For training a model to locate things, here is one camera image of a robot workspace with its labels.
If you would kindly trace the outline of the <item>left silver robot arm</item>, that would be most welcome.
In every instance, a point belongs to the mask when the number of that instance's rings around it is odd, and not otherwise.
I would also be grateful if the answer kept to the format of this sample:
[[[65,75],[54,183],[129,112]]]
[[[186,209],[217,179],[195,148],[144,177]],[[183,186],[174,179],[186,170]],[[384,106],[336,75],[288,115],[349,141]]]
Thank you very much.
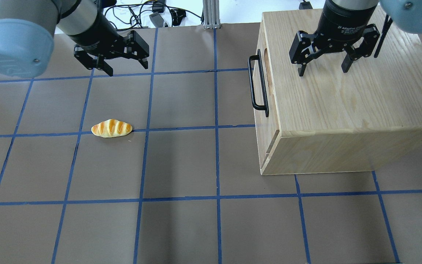
[[[135,31],[126,36],[103,14],[115,0],[0,0],[0,74],[40,76],[48,67],[59,28],[75,42],[73,56],[87,70],[113,75],[107,60],[134,59],[148,68],[149,45]]]

